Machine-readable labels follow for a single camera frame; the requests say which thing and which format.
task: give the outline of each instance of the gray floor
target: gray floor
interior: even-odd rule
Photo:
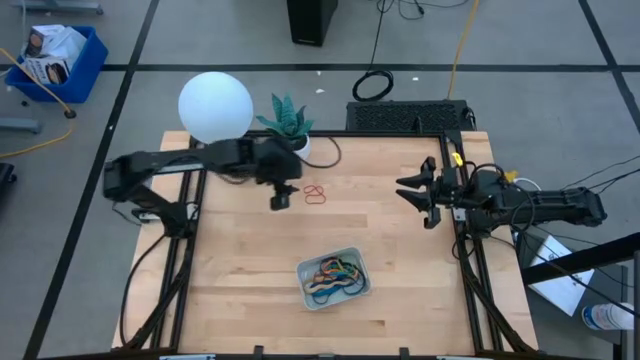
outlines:
[[[110,50],[107,62],[126,64],[150,0],[102,3],[102,17],[30,14],[28,22],[95,26]],[[617,61],[640,64],[640,41],[635,36],[638,2],[590,0],[589,4]],[[470,7],[471,3],[454,9],[427,8],[425,19],[420,21],[403,20],[393,9],[384,18],[377,62],[451,63]],[[403,9],[407,13],[413,10],[409,5],[403,5]],[[284,0],[161,0],[140,62],[366,63],[377,16],[375,1],[343,0],[325,46],[312,48],[290,42]],[[19,32],[19,11],[3,2],[0,44],[17,50]],[[606,64],[578,2],[573,0],[482,0],[461,63]],[[308,105],[308,116],[317,120],[317,129],[344,128],[351,86],[361,74],[232,73],[251,92],[256,114],[270,116],[271,93],[288,92],[296,104]],[[6,160],[16,165],[20,179],[0,209],[0,273],[5,279],[0,296],[3,358],[17,359],[24,353],[123,75],[116,71],[100,75],[89,101],[76,106],[79,116],[68,140]],[[136,72],[109,158],[135,150],[155,150],[164,131],[181,129],[177,96],[194,75]],[[387,99],[444,98],[448,76],[446,72],[395,72],[396,87]],[[640,74],[625,73],[624,77],[631,91],[640,96]],[[381,86],[374,79],[365,85],[363,93],[373,93]],[[1,153],[59,136],[69,126],[54,104],[30,102],[29,107],[22,107],[24,96],[18,91],[2,94],[0,116],[33,117],[45,127],[37,136],[0,132]],[[454,97],[466,99],[474,108],[478,127],[489,132],[497,162],[519,170],[545,188],[561,187],[640,152],[638,130],[608,72],[461,72]],[[635,166],[630,164],[619,172]],[[609,219],[601,227],[558,224],[550,229],[597,243],[637,231],[633,221],[640,210],[640,195],[634,190],[637,184],[637,178],[628,178],[603,194]],[[109,349],[138,232],[110,207],[98,187],[41,356]],[[576,357],[611,357],[611,345],[577,336],[538,310],[532,306],[542,349]]]

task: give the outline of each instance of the white sphere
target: white sphere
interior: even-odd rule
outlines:
[[[208,72],[189,80],[180,92],[182,125],[200,142],[242,137],[253,120],[247,88],[231,75]]]

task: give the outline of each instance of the wooden tabletop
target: wooden tabletop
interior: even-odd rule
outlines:
[[[162,149],[188,146],[186,132],[165,133]],[[269,210],[271,187],[228,185],[208,176],[201,212],[181,352],[270,354],[473,354],[463,282],[451,254],[449,211],[433,230],[424,214],[394,193],[398,177],[417,174],[427,155],[441,166],[438,141],[426,138],[337,138],[341,163],[331,169],[304,168],[299,188],[322,185],[327,202]],[[493,161],[486,133],[463,133],[468,160]],[[336,149],[312,138],[312,163],[330,163]],[[157,176],[153,189],[175,200],[181,175]],[[162,226],[142,227],[135,259],[160,236]],[[494,235],[509,239],[506,228]],[[132,336],[158,300],[169,241],[140,265],[129,293],[126,334]],[[513,248],[485,240],[496,305],[513,328],[537,347],[531,315]],[[318,311],[308,310],[296,279],[305,259],[355,246],[367,264],[369,294]],[[173,309],[168,312],[169,329]],[[484,346],[491,348],[486,313],[479,305]],[[168,343],[164,332],[163,343]],[[114,346],[120,345],[114,340]]]

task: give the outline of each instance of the succulent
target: succulent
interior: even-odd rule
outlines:
[[[290,140],[296,140],[307,135],[313,125],[313,120],[304,119],[306,105],[296,113],[289,95],[286,95],[284,100],[281,101],[277,96],[271,94],[271,101],[273,102],[276,121],[267,120],[261,115],[256,116],[256,119],[267,127],[267,130]]]

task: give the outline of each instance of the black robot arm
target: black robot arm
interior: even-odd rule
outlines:
[[[446,168],[434,177],[435,159],[428,157],[417,176],[396,180],[400,185],[424,192],[396,190],[419,211],[428,213],[425,228],[440,222],[436,205],[463,211],[470,235],[486,238],[495,228],[509,224],[539,224],[565,221],[575,225],[598,226],[607,218],[600,197],[587,188],[554,191],[525,191],[509,183],[501,172],[473,171],[469,183],[458,183],[457,168]]]
[[[219,175],[252,177],[270,184],[275,195],[271,209],[289,207],[289,195],[297,189],[286,181],[302,176],[302,165],[290,145],[279,138],[223,140],[199,149],[144,152],[121,156],[104,167],[103,193],[115,202],[131,201],[157,215],[168,236],[184,235],[188,224],[184,204],[169,202],[145,185],[154,175],[208,170]]]

